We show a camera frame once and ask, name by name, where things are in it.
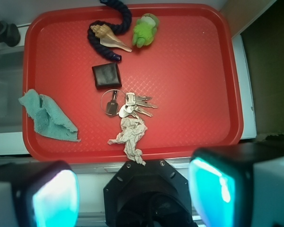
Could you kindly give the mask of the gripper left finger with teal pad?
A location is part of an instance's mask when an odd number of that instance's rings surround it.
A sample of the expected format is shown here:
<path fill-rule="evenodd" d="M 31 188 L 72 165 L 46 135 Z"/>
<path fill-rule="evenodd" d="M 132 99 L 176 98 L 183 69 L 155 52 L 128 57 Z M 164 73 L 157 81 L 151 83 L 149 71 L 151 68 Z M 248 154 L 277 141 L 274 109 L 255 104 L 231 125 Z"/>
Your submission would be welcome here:
<path fill-rule="evenodd" d="M 73 227 L 76 174 L 64 161 L 0 165 L 0 227 Z"/>

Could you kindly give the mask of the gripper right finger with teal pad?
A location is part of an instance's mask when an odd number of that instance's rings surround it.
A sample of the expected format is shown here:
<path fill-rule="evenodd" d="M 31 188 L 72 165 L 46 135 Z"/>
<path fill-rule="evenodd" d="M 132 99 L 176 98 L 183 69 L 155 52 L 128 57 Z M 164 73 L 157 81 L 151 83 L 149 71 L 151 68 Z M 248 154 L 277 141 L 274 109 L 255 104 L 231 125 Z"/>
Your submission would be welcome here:
<path fill-rule="evenodd" d="M 284 227 L 284 143 L 199 148 L 188 182 L 207 227 Z"/>

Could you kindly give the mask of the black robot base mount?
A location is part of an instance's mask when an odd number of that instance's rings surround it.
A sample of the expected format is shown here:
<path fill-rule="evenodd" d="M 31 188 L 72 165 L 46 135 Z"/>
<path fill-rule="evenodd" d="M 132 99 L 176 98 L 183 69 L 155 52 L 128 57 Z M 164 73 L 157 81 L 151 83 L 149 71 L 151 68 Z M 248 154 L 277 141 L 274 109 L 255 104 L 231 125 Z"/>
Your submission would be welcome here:
<path fill-rule="evenodd" d="M 188 180 L 164 160 L 126 162 L 103 189 L 109 227 L 195 227 Z"/>

